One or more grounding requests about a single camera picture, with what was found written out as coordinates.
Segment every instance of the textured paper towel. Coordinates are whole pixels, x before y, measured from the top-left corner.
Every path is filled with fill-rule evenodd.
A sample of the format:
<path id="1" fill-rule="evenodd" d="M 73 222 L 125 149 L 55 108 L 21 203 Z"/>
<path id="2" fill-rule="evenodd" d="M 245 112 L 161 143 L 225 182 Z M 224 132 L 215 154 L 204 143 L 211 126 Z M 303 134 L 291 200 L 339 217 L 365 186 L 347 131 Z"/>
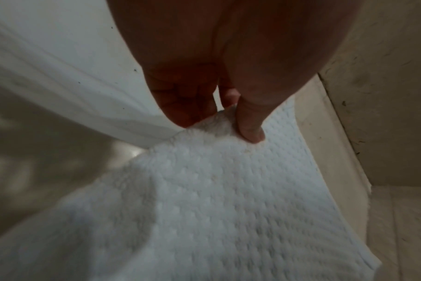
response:
<path id="1" fill-rule="evenodd" d="M 293 100 L 241 140 L 234 109 L 157 145 L 0 238 L 0 280 L 372 280 Z"/>

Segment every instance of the grout line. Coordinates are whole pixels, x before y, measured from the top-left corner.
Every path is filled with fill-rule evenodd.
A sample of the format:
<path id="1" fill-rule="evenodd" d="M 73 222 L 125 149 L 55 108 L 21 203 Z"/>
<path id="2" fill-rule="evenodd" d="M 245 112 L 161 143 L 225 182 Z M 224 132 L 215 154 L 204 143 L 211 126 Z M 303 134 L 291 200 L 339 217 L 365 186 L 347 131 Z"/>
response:
<path id="1" fill-rule="evenodd" d="M 397 223 L 396 223 L 396 211 L 394 207 L 394 196 L 392 188 L 389 188 L 390 190 L 390 199 L 391 199 L 391 209 L 392 209 L 392 222 L 393 222 L 393 229 L 394 229 L 394 236 L 396 238 L 396 256 L 397 256 L 397 269 L 399 272 L 399 281 L 403 281 L 403 272 L 402 272 L 402 260 L 400 258 L 400 248 L 399 248 L 399 232 L 397 229 Z"/>

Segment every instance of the white paper towel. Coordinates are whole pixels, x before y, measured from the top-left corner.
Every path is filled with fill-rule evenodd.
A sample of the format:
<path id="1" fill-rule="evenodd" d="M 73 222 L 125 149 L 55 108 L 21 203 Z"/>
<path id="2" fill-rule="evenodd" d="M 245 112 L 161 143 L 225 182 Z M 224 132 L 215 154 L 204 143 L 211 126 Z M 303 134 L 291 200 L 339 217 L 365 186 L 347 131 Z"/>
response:
<path id="1" fill-rule="evenodd" d="M 235 133 L 234 108 L 0 238 L 0 280 L 370 281 L 379 261 L 329 194 L 293 99 Z"/>

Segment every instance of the hand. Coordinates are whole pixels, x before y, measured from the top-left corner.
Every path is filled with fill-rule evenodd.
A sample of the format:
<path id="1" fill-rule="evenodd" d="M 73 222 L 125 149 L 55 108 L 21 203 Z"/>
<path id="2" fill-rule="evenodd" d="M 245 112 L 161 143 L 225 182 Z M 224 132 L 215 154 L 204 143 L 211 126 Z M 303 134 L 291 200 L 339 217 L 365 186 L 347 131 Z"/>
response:
<path id="1" fill-rule="evenodd" d="M 108 0 L 165 115 L 188 127 L 238 104 L 240 134 L 261 125 L 329 59 L 360 0 Z"/>

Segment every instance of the beige wall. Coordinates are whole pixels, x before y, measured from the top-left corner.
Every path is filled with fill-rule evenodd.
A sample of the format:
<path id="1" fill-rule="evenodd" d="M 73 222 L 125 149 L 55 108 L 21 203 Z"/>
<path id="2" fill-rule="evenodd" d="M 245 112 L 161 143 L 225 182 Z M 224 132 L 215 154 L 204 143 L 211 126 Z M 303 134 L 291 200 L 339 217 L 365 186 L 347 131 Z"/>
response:
<path id="1" fill-rule="evenodd" d="M 421 0 L 367 0 L 320 76 L 371 184 L 421 186 Z"/>

